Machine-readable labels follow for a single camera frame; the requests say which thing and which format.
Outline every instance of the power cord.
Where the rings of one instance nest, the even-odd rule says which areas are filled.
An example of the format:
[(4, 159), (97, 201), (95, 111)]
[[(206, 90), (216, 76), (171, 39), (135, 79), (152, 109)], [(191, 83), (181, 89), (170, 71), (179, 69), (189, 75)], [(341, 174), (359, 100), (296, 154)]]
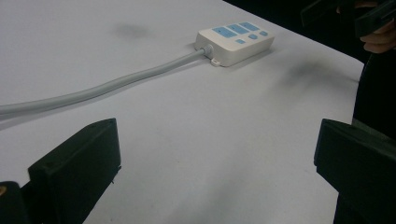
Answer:
[(52, 97), (44, 100), (37, 100), (32, 102), (13, 104), (13, 105), (0, 105), (0, 115), (16, 114), (23, 112), (31, 112), (38, 110), (51, 110), (66, 105), (72, 105), (79, 102), (87, 101), (97, 96), (106, 94), (114, 91), (136, 81), (148, 77), (158, 76), (159, 74), (171, 71), (187, 63), (196, 61), (201, 56), (208, 56), (212, 52), (213, 47), (207, 45), (201, 49), (196, 50), (194, 53), (183, 56), (179, 59), (173, 60), (170, 63), (166, 63), (154, 68), (150, 68), (141, 72), (132, 73), (130, 75), (119, 77), (112, 81), (108, 81), (100, 86), (87, 89), (85, 91), (78, 91), (63, 96)]

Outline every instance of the white power strip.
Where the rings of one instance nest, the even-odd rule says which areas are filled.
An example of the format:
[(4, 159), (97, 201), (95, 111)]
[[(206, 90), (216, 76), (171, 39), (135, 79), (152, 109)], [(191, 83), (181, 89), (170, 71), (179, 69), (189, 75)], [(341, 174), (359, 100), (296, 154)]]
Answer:
[(238, 22), (198, 32), (195, 49), (213, 47), (214, 66), (230, 66), (270, 48), (274, 35), (251, 22)]

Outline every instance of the white table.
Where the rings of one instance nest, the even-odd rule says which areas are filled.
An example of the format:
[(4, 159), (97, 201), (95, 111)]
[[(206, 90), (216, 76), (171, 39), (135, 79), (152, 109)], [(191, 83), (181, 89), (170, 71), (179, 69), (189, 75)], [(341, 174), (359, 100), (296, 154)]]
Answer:
[(122, 169), (89, 223), (332, 223), (313, 164), (322, 119), (350, 122), (362, 63), (220, 0), (0, 3), (0, 105), (85, 90), (194, 51), (197, 31), (251, 21), (271, 49), (203, 58), (119, 91), (0, 118), (0, 181), (84, 126), (116, 118)]

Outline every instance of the black object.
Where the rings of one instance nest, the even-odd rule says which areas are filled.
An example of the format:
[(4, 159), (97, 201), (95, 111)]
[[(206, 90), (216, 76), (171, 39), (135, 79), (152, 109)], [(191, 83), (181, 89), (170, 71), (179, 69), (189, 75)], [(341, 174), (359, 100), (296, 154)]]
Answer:
[(1, 223), (83, 223), (119, 169), (116, 120), (88, 125), (29, 167), (21, 190), (0, 183)]
[(328, 9), (340, 7), (341, 22), (354, 21), (355, 36), (361, 37), (384, 26), (396, 15), (395, 0), (377, 0), (377, 7), (357, 18), (355, 2), (355, 0), (317, 0), (301, 11), (303, 26), (318, 20)]
[(334, 223), (396, 223), (396, 142), (324, 119), (317, 171), (338, 192)]

